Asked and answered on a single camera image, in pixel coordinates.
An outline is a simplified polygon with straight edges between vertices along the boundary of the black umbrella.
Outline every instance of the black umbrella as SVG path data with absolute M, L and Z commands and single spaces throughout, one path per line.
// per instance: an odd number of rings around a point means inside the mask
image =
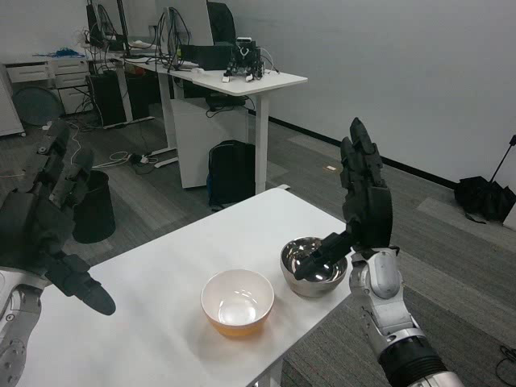
M 516 135 L 490 181 L 481 176 L 461 179 L 455 189 L 455 199 L 464 208 L 466 218 L 477 223 L 469 213 L 482 214 L 487 220 L 505 220 L 516 203 L 516 194 L 507 186 L 504 189 L 494 180 L 510 149 L 516 145 Z

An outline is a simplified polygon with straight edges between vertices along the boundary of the blue object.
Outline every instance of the blue object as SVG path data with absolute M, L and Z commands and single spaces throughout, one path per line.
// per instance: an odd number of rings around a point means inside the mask
M 71 48 L 63 47 L 56 52 L 49 52 L 48 54 L 35 54 L 34 56 L 50 56 L 51 58 L 61 58 L 62 56 L 70 56 L 72 58 L 84 58 L 84 54 L 80 54 Z

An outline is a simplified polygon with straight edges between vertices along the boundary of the small robot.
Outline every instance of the small robot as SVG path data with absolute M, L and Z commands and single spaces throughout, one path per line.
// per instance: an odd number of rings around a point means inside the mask
M 231 59 L 223 75 L 223 82 L 228 83 L 234 75 L 245 75 L 247 82 L 260 80 L 264 75 L 260 47 L 251 38 L 238 38 L 231 50 Z

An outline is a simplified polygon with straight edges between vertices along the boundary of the drawer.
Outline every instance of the drawer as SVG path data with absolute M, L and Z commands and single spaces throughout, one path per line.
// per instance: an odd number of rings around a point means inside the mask
M 88 62 L 84 59 L 62 59 L 50 62 L 54 74 L 87 73 Z
M 42 81 L 51 78 L 50 68 L 48 67 L 48 64 L 9 67 L 7 69 L 7 73 L 9 74 L 10 81 L 13 83 Z
M 91 110 L 91 107 L 87 109 L 79 109 L 79 106 L 85 99 L 85 95 L 83 93 L 88 93 L 88 88 L 86 86 L 77 87 L 76 89 L 60 89 L 59 95 L 61 97 L 61 101 L 63 102 L 64 112 L 66 114 L 78 113 L 79 111 L 87 111 Z
M 56 88 L 83 86 L 86 84 L 86 75 L 89 73 L 56 75 Z

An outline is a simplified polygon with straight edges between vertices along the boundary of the black baseboard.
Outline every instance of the black baseboard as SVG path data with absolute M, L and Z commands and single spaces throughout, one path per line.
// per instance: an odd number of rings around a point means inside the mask
M 253 111 L 253 110 L 250 110 L 249 114 L 256 115 L 255 111 Z M 338 141 L 336 139 L 332 139 L 331 137 L 327 137 L 325 135 L 320 135 L 319 133 L 315 133 L 314 131 L 309 131 L 308 129 L 305 129 L 304 127 L 299 127 L 297 125 L 293 125 L 292 123 L 287 123 L 280 119 L 275 119 L 274 117 L 269 117 L 268 120 L 271 123 L 276 123 L 278 125 L 282 125 L 283 127 L 287 127 L 289 129 L 292 129 L 293 131 L 298 131 L 299 133 L 302 133 L 303 135 L 308 135 L 315 139 L 320 139 L 321 141 L 324 141 L 325 143 L 329 143 L 331 145 L 335 145 L 336 147 L 340 147 L 340 141 Z M 443 185 L 450 189 L 455 189 L 455 187 L 457 186 L 457 183 L 455 183 L 454 181 L 445 179 L 443 177 L 436 176 L 432 173 L 422 171 L 421 169 L 410 167 L 409 165 L 400 163 L 395 160 L 391 160 L 387 157 L 382 156 L 381 159 L 383 160 L 384 164 L 388 165 L 389 167 L 400 169 L 403 172 L 407 172 L 407 173 L 410 173 L 411 175 L 421 177 L 422 179 L 431 181 L 433 183 Z

